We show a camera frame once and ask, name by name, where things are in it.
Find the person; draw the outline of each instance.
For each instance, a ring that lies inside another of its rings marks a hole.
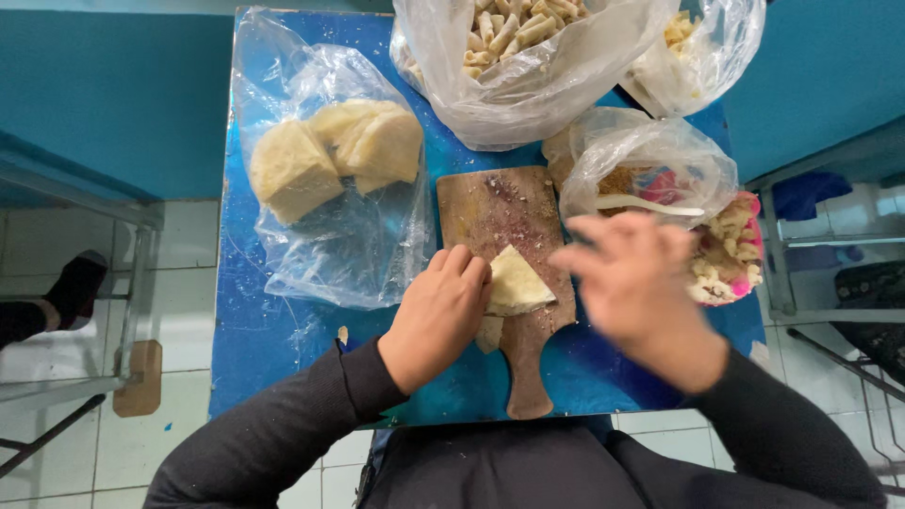
[[[77,331],[87,325],[106,275],[103,255],[83,251],[62,268],[60,278],[43,298],[0,303],[0,351],[41,332]]]
[[[360,507],[885,506],[833,421],[732,350],[687,296],[691,234],[638,213],[575,217],[567,227],[591,245],[548,261],[579,278],[592,325],[687,395],[737,473],[657,455],[620,431],[601,441],[580,418],[404,427],[363,475]],[[350,353],[333,349],[201,427],[157,470],[145,508],[276,507],[334,442],[456,360],[490,288],[486,261],[463,245],[440,251],[385,335]]]

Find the person's right hand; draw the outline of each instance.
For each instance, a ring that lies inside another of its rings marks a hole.
[[[549,262],[581,279],[591,324],[676,389],[693,394],[712,387],[729,346],[685,292],[693,234],[635,212],[573,217],[566,227],[595,249],[568,245]]]

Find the blue cloth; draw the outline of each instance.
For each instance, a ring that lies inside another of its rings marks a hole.
[[[773,185],[773,208],[778,219],[806,221],[817,217],[817,204],[852,192],[845,177],[812,171]]]

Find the wooden block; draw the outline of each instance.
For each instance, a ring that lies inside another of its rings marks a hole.
[[[149,416],[160,407],[163,347],[155,340],[135,341],[129,368],[132,379],[113,392],[113,411],[122,418]]]

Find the black sleeve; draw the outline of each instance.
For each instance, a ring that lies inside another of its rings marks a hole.
[[[334,442],[406,400],[376,339],[345,355],[337,345],[180,444],[154,475],[145,509],[273,508]]]
[[[880,481],[842,430],[730,350],[722,379],[690,404],[713,423],[736,470],[843,506],[886,507]]]

